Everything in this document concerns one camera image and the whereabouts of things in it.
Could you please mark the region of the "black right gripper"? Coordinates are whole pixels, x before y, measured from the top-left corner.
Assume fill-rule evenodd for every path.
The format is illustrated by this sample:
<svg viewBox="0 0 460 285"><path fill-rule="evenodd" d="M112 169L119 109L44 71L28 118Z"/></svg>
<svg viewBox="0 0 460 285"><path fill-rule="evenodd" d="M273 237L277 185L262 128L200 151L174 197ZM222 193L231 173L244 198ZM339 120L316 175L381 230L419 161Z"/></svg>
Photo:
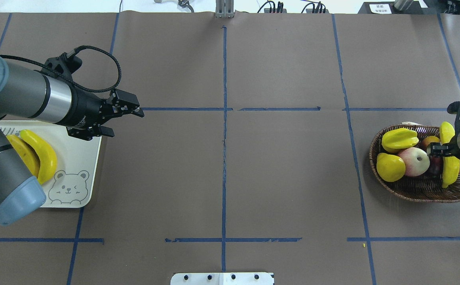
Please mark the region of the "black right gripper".
<svg viewBox="0 0 460 285"><path fill-rule="evenodd" d="M458 144L458 137L452 137L451 140L445 144L429 144L426 147L428 156L447 157L453 156L460 159L460 147Z"/></svg>

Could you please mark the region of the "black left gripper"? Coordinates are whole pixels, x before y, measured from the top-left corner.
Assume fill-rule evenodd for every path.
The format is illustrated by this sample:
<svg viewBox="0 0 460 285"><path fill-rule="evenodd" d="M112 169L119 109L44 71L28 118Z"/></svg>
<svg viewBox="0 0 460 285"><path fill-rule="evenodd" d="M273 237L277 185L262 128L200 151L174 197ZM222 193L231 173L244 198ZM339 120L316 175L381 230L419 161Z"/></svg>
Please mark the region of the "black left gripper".
<svg viewBox="0 0 460 285"><path fill-rule="evenodd" d="M115 137L114 130L103 124L110 118L124 115L134 115L140 118L145 116L137 96L114 89L106 99L83 91L71 88L71 106L66 115L66 128L68 136L90 141L93 137Z"/></svg>

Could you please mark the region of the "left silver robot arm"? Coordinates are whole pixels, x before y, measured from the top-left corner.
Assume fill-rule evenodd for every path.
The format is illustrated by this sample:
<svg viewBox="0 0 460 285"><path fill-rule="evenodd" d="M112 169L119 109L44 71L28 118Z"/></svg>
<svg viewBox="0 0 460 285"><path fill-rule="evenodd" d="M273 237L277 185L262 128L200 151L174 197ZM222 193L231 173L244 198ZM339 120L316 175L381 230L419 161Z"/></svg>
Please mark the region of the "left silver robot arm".
<svg viewBox="0 0 460 285"><path fill-rule="evenodd" d="M90 89L73 80L83 64L78 54L85 50L100 52L115 63L116 83ZM42 185L57 171L54 149L5 117L59 125L69 137L85 141L114 137L106 122L124 115L144 117L137 96L118 89L121 78L118 60L94 46L75 47L45 63L0 55L0 225L11 225L42 207L47 201Z"/></svg>

